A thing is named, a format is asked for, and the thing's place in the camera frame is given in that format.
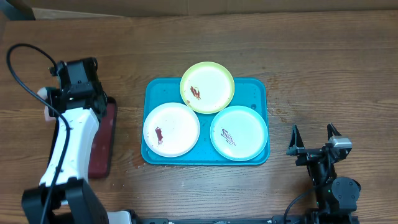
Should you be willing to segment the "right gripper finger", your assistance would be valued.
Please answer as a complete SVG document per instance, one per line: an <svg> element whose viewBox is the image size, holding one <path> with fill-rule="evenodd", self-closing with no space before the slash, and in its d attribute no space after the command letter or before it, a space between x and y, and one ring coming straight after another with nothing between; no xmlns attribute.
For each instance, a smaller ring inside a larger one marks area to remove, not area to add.
<svg viewBox="0 0 398 224"><path fill-rule="evenodd" d="M327 125L327 134L328 134L328 140L330 140L333 136L341 136L341 134L337 131L337 129L332 123L329 123Z"/></svg>
<svg viewBox="0 0 398 224"><path fill-rule="evenodd" d="M292 126L292 137L286 154L288 156L297 156L304 150L304 144L296 124Z"/></svg>

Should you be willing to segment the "white plate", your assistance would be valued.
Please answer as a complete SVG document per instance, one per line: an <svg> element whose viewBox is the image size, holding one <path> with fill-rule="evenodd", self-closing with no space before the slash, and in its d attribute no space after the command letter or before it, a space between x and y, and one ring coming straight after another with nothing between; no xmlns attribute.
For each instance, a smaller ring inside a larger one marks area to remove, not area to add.
<svg viewBox="0 0 398 224"><path fill-rule="evenodd" d="M143 125L144 141L150 150L163 157L178 157L198 141L200 122L188 106L164 103L154 108Z"/></svg>

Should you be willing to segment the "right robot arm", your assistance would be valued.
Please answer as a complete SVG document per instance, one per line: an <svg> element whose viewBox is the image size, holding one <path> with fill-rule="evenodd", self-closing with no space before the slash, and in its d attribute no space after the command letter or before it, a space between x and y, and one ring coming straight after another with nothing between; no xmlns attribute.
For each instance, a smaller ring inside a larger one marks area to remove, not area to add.
<svg viewBox="0 0 398 224"><path fill-rule="evenodd" d="M358 223L351 214L357 210L361 185L349 177L339 177L334 164L346 159L353 143L341 135L333 124L327 125L328 142L321 148L305 148L299 129L292 126L292 137L286 154L295 156L297 166L307 168L313 187L295 198L286 208L284 223ZM314 193L317 208L307 210L298 218L289 218L288 213L300 199Z"/></svg>

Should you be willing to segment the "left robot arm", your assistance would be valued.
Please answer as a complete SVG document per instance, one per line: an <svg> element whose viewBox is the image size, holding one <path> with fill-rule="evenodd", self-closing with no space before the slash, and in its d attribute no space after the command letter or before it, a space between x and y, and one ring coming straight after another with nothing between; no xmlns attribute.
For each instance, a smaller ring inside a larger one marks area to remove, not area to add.
<svg viewBox="0 0 398 224"><path fill-rule="evenodd" d="M128 210L108 212L88 184L92 144L108 99L95 58L59 62L50 72L60 87L46 102L62 115L39 187L26 190L22 208L29 223L134 223Z"/></svg>

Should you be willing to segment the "blue plastic tray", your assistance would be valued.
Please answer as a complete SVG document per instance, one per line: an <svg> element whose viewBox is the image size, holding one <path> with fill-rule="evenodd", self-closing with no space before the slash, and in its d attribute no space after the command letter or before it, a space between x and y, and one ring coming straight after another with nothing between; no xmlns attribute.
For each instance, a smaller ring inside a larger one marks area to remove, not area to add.
<svg viewBox="0 0 398 224"><path fill-rule="evenodd" d="M144 116L157 106L164 103L182 103L180 96L180 78L156 78L149 82L146 88L144 100ZM268 124L266 88L264 84L255 78L235 78L235 91L231 106L247 106L259 113ZM263 151L255 158L238 162L231 161L220 155L213 147L210 140L210 126L214 114L199 114L200 136L195 146L186 154L179 157L162 157L153 152L141 140L141 156L152 165L173 166L258 166L268 159L271 154L270 144L267 143Z"/></svg>

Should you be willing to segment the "black tray with red water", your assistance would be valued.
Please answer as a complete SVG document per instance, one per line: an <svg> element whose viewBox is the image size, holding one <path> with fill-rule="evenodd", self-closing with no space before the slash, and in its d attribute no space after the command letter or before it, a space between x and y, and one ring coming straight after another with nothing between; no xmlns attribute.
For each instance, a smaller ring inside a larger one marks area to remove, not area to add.
<svg viewBox="0 0 398 224"><path fill-rule="evenodd" d="M117 110L116 100L108 98L106 116L101 119L92 109L74 108L63 113L71 130L57 185L72 177L88 180L108 176Z"/></svg>

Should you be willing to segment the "light blue rimmed plate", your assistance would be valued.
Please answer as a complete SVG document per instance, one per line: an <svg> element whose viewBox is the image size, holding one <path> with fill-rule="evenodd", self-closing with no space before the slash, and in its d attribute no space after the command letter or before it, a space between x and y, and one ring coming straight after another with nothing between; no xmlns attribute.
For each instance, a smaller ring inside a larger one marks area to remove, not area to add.
<svg viewBox="0 0 398 224"><path fill-rule="evenodd" d="M213 147L231 161L248 161L266 147L268 128L262 116L246 106L221 110L210 126Z"/></svg>

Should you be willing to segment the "green rimmed plate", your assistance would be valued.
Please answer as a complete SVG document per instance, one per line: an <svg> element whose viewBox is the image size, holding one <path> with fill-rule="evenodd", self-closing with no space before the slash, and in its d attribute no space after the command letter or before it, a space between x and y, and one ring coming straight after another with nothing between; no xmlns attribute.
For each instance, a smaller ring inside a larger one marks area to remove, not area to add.
<svg viewBox="0 0 398 224"><path fill-rule="evenodd" d="M188 68L180 81L183 102L202 114L217 113L227 107L235 91L234 78L216 62L199 62Z"/></svg>

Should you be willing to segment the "cardboard box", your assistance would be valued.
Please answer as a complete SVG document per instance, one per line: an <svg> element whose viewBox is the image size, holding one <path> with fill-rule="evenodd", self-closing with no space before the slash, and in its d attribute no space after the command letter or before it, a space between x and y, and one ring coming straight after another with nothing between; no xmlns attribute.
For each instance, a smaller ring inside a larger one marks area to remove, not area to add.
<svg viewBox="0 0 398 224"><path fill-rule="evenodd" d="M367 11L397 9L397 0L15 0L27 16L197 16L271 12Z"/></svg>

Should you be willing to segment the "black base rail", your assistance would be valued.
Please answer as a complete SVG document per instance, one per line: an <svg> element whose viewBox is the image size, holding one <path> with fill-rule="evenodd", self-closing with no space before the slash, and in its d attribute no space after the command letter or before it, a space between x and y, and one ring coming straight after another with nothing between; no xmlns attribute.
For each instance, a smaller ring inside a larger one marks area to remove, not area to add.
<svg viewBox="0 0 398 224"><path fill-rule="evenodd" d="M139 218L137 215L132 217L133 224L305 224L310 223L301 216L287 216L284 220L283 215L271 218L233 218L233 219L182 219L169 220L167 218Z"/></svg>

